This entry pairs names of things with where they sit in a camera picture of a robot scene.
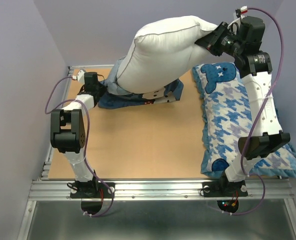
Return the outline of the white pillow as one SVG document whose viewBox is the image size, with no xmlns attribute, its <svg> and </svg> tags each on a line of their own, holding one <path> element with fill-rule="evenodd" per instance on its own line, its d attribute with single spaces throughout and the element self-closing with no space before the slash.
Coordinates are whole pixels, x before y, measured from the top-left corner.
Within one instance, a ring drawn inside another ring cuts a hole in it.
<svg viewBox="0 0 296 240">
<path fill-rule="evenodd" d="M 193 15 L 146 24 L 135 34 L 118 67 L 117 84 L 136 94 L 153 92 L 170 84 L 209 55 L 195 41 L 216 27 Z"/>
</svg>

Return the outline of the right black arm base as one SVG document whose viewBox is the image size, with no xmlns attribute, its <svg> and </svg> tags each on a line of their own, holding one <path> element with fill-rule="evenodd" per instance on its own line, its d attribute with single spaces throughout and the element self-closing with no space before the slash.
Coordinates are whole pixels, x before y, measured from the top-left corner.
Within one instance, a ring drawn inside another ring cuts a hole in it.
<svg viewBox="0 0 296 240">
<path fill-rule="evenodd" d="M 239 197 L 247 197 L 245 181 L 220 183 L 219 180 L 202 183 L 199 194 L 205 198 L 218 198 L 217 205 L 224 213 L 235 214 L 239 208 Z"/>
</svg>

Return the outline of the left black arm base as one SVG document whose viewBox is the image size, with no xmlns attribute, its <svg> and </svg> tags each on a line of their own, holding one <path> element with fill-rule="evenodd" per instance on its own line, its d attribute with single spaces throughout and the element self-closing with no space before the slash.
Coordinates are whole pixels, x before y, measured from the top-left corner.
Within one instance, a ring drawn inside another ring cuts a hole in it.
<svg viewBox="0 0 296 240">
<path fill-rule="evenodd" d="M 102 182 L 68 182 L 70 198 L 81 200 L 80 207 L 85 216 L 95 218 L 106 214 L 115 199 L 115 183 L 108 182 L 106 187 Z"/>
</svg>

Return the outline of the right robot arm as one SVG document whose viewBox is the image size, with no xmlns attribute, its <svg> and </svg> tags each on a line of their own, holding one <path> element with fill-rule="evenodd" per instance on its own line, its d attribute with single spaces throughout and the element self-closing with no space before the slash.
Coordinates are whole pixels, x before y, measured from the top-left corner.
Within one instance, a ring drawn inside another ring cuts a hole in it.
<svg viewBox="0 0 296 240">
<path fill-rule="evenodd" d="M 236 158 L 218 180 L 202 185 L 200 195 L 203 197 L 246 197 L 245 179 L 252 168 L 291 139 L 277 118 L 272 96 L 271 57 L 260 49 L 264 32 L 261 18 L 244 16 L 231 24 L 221 22 L 215 30 L 195 42 L 214 56 L 226 53 L 234 58 L 252 117 L 248 137 L 238 140 Z"/>
</svg>

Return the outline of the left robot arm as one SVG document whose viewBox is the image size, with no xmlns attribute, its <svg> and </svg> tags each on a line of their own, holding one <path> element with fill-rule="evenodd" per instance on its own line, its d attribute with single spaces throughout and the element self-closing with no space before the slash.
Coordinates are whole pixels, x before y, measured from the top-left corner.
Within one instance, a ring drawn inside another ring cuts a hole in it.
<svg viewBox="0 0 296 240">
<path fill-rule="evenodd" d="M 50 144 L 65 156 L 73 170 L 74 182 L 67 184 L 70 197 L 95 198 L 100 194 L 99 183 L 96 172 L 86 163 L 85 150 L 90 131 L 89 110 L 96 107 L 106 88 L 99 82 L 97 72 L 81 69 L 70 78 L 82 84 L 77 96 L 64 101 L 68 103 L 65 107 L 52 111 L 45 108 L 50 115 Z"/>
</svg>

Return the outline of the blue houndstooth bear pillow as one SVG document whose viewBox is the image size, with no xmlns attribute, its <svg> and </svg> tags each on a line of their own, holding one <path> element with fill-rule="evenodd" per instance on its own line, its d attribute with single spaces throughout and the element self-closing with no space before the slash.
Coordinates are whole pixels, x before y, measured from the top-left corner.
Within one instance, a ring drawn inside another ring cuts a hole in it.
<svg viewBox="0 0 296 240">
<path fill-rule="evenodd" d="M 219 178 L 236 158 L 239 138 L 247 137 L 252 127 L 247 91 L 231 62 L 196 65 L 192 75 L 203 99 L 205 152 L 200 171 Z"/>
</svg>

